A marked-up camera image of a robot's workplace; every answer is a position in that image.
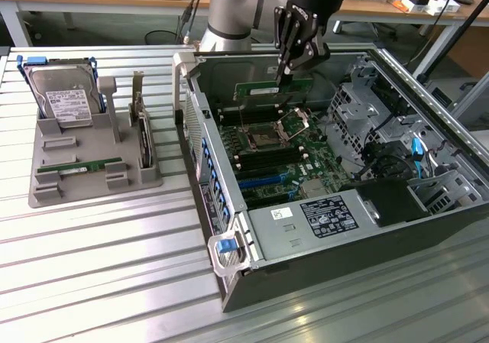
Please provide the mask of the green RAM stick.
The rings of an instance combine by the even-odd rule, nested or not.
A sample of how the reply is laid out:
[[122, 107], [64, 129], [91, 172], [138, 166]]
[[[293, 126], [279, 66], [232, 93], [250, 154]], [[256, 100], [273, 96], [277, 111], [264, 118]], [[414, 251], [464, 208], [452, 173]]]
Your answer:
[[90, 172], [98, 172], [105, 169], [105, 165], [108, 163], [117, 163], [121, 162], [122, 159], [120, 157], [113, 157], [104, 160], [91, 160], [91, 161], [83, 161], [76, 163], [67, 163], [60, 164], [48, 167], [41, 167], [38, 170], [38, 173], [48, 173], [52, 171], [57, 171], [60, 175], [67, 175], [73, 173], [90, 173]]
[[308, 93], [313, 87], [313, 79], [293, 79], [284, 86], [279, 86], [275, 81], [261, 81], [249, 83], [237, 83], [233, 98], [246, 99], [258, 95], [294, 95]]

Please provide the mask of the grey power supply unit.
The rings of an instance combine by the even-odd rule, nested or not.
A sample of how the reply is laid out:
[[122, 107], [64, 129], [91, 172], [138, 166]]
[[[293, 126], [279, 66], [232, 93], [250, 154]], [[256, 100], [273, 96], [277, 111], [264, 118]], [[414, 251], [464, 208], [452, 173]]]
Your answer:
[[378, 231], [354, 189], [249, 212], [266, 261], [327, 250]]

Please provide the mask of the black plastic air shroud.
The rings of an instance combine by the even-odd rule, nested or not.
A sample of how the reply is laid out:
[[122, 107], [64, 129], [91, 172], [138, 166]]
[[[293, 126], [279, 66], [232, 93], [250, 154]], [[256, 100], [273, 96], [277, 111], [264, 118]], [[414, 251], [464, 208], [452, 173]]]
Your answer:
[[397, 178], [371, 179], [347, 183], [340, 191], [356, 189], [360, 197], [371, 203], [379, 215], [381, 227], [411, 222], [430, 216], [409, 188], [407, 180]]

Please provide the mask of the white flat box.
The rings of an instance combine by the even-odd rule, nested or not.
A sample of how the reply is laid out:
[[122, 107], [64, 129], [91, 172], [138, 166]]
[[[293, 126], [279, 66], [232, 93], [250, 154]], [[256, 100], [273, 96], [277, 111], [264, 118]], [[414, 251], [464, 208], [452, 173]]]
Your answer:
[[453, 0], [400, 0], [406, 13], [427, 13], [435, 16], [443, 12], [457, 13], [460, 4]]

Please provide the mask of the blue expansion slot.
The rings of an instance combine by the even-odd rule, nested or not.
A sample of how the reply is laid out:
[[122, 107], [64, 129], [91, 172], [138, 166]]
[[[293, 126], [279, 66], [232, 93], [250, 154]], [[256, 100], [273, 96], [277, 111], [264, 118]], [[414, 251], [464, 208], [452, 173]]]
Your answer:
[[260, 186], [270, 186], [281, 184], [287, 178], [288, 173], [280, 173], [273, 176], [266, 176], [257, 179], [248, 179], [238, 182], [240, 189], [252, 189]]

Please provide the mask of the grey plastic parts rack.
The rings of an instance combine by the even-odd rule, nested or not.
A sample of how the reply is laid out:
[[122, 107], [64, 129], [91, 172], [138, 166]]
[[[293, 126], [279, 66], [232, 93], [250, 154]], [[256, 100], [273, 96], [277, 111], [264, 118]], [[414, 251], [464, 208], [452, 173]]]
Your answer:
[[[141, 167], [141, 152], [136, 125], [131, 126], [129, 105], [117, 112], [113, 95], [115, 80], [101, 77], [99, 92], [106, 98], [104, 113], [92, 116], [92, 125], [61, 128], [52, 118], [36, 123], [28, 205], [40, 208], [85, 199], [111, 196], [161, 186], [163, 183], [154, 137], [153, 166]], [[57, 171], [38, 173], [41, 167], [120, 157], [105, 169], [90, 173], [60, 175]]]

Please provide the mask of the grey disk bay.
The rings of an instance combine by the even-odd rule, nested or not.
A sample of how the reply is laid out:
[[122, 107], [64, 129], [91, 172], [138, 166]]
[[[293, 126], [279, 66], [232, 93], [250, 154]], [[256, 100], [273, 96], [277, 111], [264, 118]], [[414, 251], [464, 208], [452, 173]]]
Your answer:
[[425, 179], [411, 179], [408, 185], [433, 215], [483, 202], [482, 195], [457, 170]]

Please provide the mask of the grey aluminium frame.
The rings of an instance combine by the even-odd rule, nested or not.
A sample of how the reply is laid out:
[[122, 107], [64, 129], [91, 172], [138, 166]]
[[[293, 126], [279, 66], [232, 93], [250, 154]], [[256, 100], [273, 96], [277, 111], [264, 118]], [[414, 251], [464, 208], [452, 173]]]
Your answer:
[[452, 110], [469, 131], [489, 130], [489, 70]]

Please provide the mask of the silver chipset heatsink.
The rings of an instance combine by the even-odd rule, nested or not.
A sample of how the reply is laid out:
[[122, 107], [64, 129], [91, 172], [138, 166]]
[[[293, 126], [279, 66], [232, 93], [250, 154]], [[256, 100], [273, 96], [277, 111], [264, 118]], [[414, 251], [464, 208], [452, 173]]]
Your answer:
[[307, 199], [323, 196], [328, 193], [321, 179], [307, 180], [301, 184], [300, 188]]

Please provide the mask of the black RAM slot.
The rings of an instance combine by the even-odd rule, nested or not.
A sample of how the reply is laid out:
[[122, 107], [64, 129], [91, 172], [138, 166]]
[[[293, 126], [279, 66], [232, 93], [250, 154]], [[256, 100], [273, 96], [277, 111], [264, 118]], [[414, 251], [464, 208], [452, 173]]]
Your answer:
[[[217, 110], [217, 117], [220, 121], [240, 120], [238, 110]], [[245, 108], [244, 120], [251, 122], [274, 121], [280, 117], [275, 108]]]
[[267, 167], [276, 167], [299, 163], [303, 159], [300, 152], [293, 153], [256, 153], [240, 156], [235, 161], [235, 167], [240, 171], [256, 170]]
[[258, 158], [275, 158], [275, 157], [300, 157], [301, 150], [298, 147], [280, 147], [272, 150], [259, 150], [255, 152], [247, 152], [242, 154], [235, 154], [233, 158], [235, 160], [251, 160]]

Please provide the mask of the black graphics card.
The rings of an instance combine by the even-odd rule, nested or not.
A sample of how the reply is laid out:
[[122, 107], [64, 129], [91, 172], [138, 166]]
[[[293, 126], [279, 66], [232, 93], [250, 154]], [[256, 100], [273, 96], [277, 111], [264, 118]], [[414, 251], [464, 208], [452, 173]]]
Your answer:
[[131, 126], [136, 125], [141, 152], [141, 167], [153, 166], [151, 126], [142, 95], [144, 73], [134, 71], [132, 79], [132, 99], [129, 105]]

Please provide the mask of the metal socket cover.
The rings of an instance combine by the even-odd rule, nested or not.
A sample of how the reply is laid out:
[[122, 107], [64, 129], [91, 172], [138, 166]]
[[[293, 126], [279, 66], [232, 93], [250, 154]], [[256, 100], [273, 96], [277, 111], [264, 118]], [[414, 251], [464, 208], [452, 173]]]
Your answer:
[[277, 132], [285, 141], [291, 141], [309, 128], [309, 116], [299, 107], [287, 112], [276, 122]]

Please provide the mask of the CPU socket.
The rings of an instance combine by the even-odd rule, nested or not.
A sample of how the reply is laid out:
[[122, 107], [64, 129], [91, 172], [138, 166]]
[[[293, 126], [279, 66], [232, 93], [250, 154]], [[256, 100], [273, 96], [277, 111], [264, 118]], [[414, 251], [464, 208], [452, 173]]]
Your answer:
[[249, 125], [244, 128], [244, 134], [252, 151], [268, 150], [281, 145], [280, 135], [270, 123]]

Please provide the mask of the perforated metal drive cage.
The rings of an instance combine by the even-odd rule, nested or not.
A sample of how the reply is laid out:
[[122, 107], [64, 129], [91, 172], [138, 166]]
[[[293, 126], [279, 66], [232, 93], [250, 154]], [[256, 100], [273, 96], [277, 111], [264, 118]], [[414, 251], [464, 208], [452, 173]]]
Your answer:
[[379, 78], [371, 64], [356, 65], [349, 81], [338, 86], [328, 107], [326, 135], [337, 155], [360, 163], [361, 150], [368, 141], [379, 141], [379, 131], [371, 132], [390, 115], [390, 109], [374, 92]]

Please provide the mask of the black tripod pole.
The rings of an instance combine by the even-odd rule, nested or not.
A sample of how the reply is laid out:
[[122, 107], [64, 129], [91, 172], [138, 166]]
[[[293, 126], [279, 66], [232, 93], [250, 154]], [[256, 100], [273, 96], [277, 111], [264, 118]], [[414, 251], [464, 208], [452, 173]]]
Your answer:
[[481, 0], [474, 8], [473, 12], [464, 20], [464, 22], [456, 21], [452, 25], [446, 27], [435, 43], [423, 57], [418, 67], [413, 72], [413, 77], [420, 83], [426, 83], [428, 78], [434, 72], [435, 68], [447, 56], [448, 52], [461, 39], [463, 34], [477, 20], [483, 21], [480, 14], [484, 12], [489, 4], [489, 0]]

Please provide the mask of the cluttered wooden desk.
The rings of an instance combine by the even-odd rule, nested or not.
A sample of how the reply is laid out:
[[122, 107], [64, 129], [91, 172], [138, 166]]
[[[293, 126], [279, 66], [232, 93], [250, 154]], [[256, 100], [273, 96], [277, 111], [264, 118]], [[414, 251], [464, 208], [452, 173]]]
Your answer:
[[478, 9], [483, 0], [474, 0], [471, 5], [463, 5], [455, 13], [444, 12], [436, 17], [425, 12], [407, 13], [393, 5], [393, 0], [375, 2], [373, 0], [344, 0], [340, 10], [333, 14], [330, 21], [335, 34], [342, 32], [342, 26], [348, 22], [367, 22], [383, 24], [420, 24], [422, 26], [437, 25], [444, 29], [436, 38], [430, 49], [415, 69], [415, 76], [425, 73], [440, 57], [443, 49], [455, 36], [457, 30]]

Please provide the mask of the large brown cardboard box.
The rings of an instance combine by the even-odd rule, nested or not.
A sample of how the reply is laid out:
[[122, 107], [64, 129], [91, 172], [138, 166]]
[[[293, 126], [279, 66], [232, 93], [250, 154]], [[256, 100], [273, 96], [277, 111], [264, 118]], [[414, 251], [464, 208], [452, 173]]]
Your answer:
[[489, 27], [470, 27], [435, 68], [431, 78], [481, 79], [488, 70]]

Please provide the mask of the black expansion slot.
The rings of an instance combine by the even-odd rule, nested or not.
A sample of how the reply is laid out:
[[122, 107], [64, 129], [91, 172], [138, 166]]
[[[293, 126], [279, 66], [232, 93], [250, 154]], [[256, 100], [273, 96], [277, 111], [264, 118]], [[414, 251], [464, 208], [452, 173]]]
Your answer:
[[244, 200], [248, 209], [259, 209], [288, 202], [290, 200], [290, 196], [289, 193], [279, 193], [273, 195], [248, 193], [244, 197]]

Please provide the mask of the hard disk in blue caddy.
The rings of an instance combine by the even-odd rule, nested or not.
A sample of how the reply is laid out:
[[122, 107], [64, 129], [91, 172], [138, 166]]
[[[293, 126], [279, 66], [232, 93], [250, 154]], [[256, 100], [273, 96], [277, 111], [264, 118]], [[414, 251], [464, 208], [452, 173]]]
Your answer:
[[92, 116], [105, 111], [97, 89], [93, 57], [48, 59], [18, 55], [16, 67], [28, 84], [42, 119], [55, 119], [61, 128], [92, 125]]

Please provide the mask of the green motherboard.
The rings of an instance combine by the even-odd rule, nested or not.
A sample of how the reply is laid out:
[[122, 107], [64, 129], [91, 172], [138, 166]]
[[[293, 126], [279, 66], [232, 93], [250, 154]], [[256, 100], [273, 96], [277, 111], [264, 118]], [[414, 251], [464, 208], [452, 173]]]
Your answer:
[[[280, 117], [274, 121], [244, 121], [245, 126], [270, 123], [276, 128], [276, 122], [282, 118], [287, 112], [296, 108], [279, 106], [274, 107]], [[328, 143], [328, 138], [325, 134], [325, 129], [320, 126], [318, 119], [313, 113], [301, 108], [309, 116], [309, 128], [302, 134], [291, 141], [285, 141], [281, 138], [279, 147], [298, 147], [301, 150], [303, 159], [299, 163], [291, 163], [276, 167], [267, 167], [256, 170], [240, 171], [235, 167], [235, 154], [242, 154], [252, 151], [248, 146], [248, 141], [245, 133], [241, 130], [240, 120], [220, 121], [217, 118], [217, 128], [222, 139], [225, 151], [230, 161], [233, 174], [237, 183], [242, 180], [257, 179], [266, 176], [273, 176], [280, 173], [288, 173], [287, 178], [281, 184], [260, 186], [252, 189], [240, 189], [245, 201], [245, 196], [248, 193], [258, 193], [263, 195], [273, 195], [279, 193], [289, 193], [290, 200], [288, 202], [307, 199], [302, 191], [301, 184], [307, 180], [321, 179], [323, 185], [327, 189], [327, 194], [334, 193], [346, 183], [349, 183], [351, 177], [347, 174], [338, 155], [334, 153]]]

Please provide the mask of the open grey PC case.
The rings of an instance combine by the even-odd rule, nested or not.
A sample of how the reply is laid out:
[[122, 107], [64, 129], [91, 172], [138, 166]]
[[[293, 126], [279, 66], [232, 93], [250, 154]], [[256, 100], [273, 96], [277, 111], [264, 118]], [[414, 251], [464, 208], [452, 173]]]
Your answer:
[[[314, 70], [293, 79], [313, 79], [308, 93], [234, 99], [237, 83], [275, 81], [275, 51], [180, 52], [173, 57], [174, 112], [192, 194], [222, 298], [231, 312], [302, 288], [334, 280], [389, 260], [436, 246], [470, 224], [489, 217], [489, 150], [443, 108], [385, 49], [369, 44], [336, 47]], [[302, 107], [325, 129], [328, 107], [338, 86], [356, 65], [379, 72], [374, 92], [390, 115], [371, 132], [360, 163], [338, 155], [349, 183], [397, 178], [407, 182], [457, 170], [483, 202], [411, 222], [381, 227], [373, 205], [365, 208], [378, 226], [374, 234], [327, 250], [266, 261], [217, 128], [217, 110]], [[216, 243], [236, 240], [235, 251], [220, 254]]]

